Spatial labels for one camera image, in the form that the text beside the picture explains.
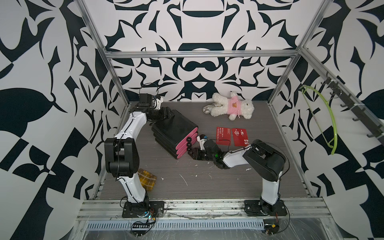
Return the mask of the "pink drawer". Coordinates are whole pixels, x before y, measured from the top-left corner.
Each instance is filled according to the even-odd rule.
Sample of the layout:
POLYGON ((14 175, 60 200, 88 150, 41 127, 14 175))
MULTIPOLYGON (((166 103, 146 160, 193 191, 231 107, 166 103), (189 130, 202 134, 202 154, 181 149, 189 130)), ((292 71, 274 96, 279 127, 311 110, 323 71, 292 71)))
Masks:
POLYGON ((176 145, 176 159, 181 158, 187 151, 187 144, 191 143, 192 145, 197 141, 198 135, 198 127, 194 128, 186 137, 184 137, 177 145, 176 145))

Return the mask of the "red postcard with text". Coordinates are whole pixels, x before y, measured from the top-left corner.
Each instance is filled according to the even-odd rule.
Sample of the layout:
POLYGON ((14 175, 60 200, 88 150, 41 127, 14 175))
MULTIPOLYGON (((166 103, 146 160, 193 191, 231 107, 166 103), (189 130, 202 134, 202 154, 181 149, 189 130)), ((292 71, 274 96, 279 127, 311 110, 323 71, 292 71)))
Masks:
POLYGON ((217 127, 216 143, 218 145, 230 146, 231 145, 231 129, 230 128, 217 127))

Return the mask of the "black drawer cabinet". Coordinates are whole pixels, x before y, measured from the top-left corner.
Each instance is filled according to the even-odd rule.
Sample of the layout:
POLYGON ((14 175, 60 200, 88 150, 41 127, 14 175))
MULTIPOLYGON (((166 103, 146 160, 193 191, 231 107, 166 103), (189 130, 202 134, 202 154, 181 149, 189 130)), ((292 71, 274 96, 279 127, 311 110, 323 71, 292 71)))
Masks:
POLYGON ((152 131, 155 141, 176 159, 176 145, 198 125, 177 110, 172 112, 174 113, 172 118, 153 124, 152 131))

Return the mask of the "red postcard with logo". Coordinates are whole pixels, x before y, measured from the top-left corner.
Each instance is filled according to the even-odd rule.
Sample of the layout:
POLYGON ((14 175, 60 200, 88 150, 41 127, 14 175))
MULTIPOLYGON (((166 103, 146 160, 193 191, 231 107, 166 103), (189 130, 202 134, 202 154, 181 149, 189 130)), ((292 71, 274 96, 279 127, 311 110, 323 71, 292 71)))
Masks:
POLYGON ((232 128, 232 134, 236 147, 245 147, 250 144, 246 129, 232 128))

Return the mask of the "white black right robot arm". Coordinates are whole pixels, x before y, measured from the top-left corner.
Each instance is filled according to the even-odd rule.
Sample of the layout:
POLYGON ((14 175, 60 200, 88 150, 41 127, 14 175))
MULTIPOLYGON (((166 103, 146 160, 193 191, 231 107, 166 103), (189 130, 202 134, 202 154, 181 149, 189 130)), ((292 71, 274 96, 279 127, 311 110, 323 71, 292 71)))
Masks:
POLYGON ((192 148, 187 144, 190 157, 198 161, 213 162, 219 169, 230 169, 240 165, 250 165, 263 179, 263 191, 259 200, 259 214, 267 215, 282 205, 280 200, 280 179, 287 158, 261 140, 235 151, 222 151, 214 140, 207 140, 202 147, 192 148))

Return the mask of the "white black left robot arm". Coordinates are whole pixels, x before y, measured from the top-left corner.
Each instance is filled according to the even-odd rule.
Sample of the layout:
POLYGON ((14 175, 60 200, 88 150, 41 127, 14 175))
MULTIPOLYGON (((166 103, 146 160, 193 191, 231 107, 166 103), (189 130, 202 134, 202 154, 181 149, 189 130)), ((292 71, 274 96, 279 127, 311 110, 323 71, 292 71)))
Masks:
POLYGON ((138 170, 140 157, 136 145, 143 126, 147 121, 159 122, 173 116, 169 107, 156 109, 139 104, 129 111, 128 120, 121 131, 105 141, 106 171, 120 182, 127 195, 127 205, 146 211, 149 208, 148 194, 140 182, 138 170))

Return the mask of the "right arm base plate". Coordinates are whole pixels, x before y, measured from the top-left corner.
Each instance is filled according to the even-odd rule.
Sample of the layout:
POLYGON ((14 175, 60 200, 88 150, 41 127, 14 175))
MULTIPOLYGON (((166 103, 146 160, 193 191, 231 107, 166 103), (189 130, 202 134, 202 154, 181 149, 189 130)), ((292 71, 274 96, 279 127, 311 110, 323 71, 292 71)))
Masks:
POLYGON ((260 200, 245 200, 244 211, 250 217, 258 216, 286 216, 288 214, 287 207, 282 200, 277 200, 274 205, 260 200))

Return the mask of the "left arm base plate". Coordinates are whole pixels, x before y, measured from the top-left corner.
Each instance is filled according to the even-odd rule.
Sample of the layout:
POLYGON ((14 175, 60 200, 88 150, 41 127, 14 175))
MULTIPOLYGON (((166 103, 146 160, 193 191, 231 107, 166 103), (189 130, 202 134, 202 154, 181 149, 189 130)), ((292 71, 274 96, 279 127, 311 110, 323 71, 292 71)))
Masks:
POLYGON ((143 203, 130 203, 126 202, 123 207, 123 218, 145 218, 157 217, 164 212, 164 201, 150 201, 143 203))

